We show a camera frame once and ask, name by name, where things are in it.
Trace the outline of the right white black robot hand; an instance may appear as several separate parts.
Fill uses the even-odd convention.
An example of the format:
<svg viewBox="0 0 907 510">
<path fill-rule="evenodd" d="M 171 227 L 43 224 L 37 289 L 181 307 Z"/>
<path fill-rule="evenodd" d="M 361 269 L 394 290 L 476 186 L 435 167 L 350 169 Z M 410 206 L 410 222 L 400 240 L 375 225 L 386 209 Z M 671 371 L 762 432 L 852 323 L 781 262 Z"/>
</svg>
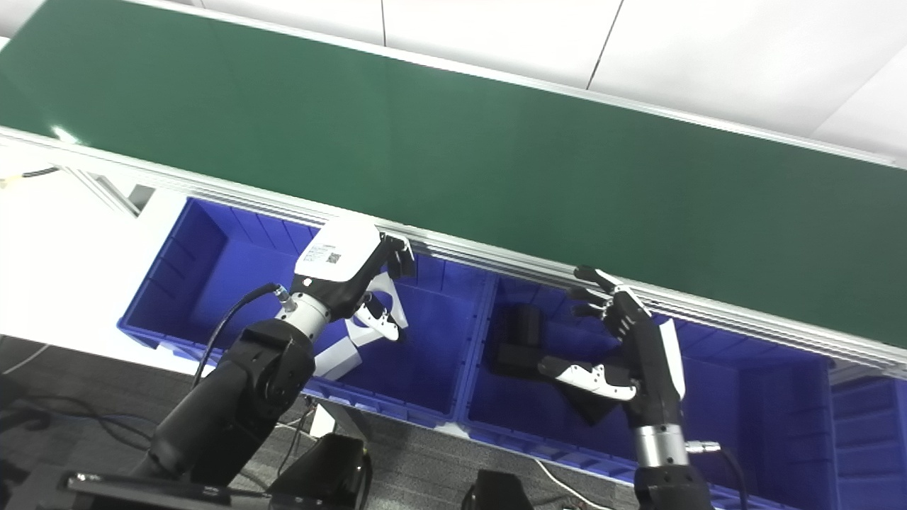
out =
<svg viewBox="0 0 907 510">
<path fill-rule="evenodd" d="M 619 342 L 611 361 L 581 363 L 542 356 L 538 369 L 564 385 L 621 404 L 630 429 L 680 425 L 686 385 L 676 327 L 658 322 L 631 286 L 588 265 L 573 270 L 589 286 L 573 286 L 578 317 L 596 317 Z"/>
</svg>

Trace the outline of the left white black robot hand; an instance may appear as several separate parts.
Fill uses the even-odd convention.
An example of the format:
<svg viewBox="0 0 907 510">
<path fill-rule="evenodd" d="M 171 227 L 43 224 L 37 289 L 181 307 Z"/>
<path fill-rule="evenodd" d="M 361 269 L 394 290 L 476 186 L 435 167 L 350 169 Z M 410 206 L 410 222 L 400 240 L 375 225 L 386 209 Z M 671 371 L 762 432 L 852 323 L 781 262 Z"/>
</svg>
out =
<svg viewBox="0 0 907 510">
<path fill-rule="evenodd" d="M 291 300 L 297 307 L 283 319 L 315 340 L 327 324 L 363 310 L 360 322 L 383 338 L 399 340 L 399 320 L 370 303 L 368 287 L 382 268 L 388 269 L 392 280 L 417 273 L 408 239 L 380 232 L 366 220 L 330 220 L 295 263 Z"/>
</svg>

